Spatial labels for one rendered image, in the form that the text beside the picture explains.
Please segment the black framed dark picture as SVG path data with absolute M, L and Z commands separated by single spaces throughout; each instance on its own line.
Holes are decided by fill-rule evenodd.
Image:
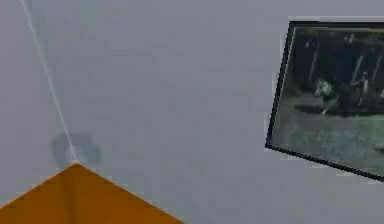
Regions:
M 292 21 L 267 148 L 384 183 L 384 21 Z

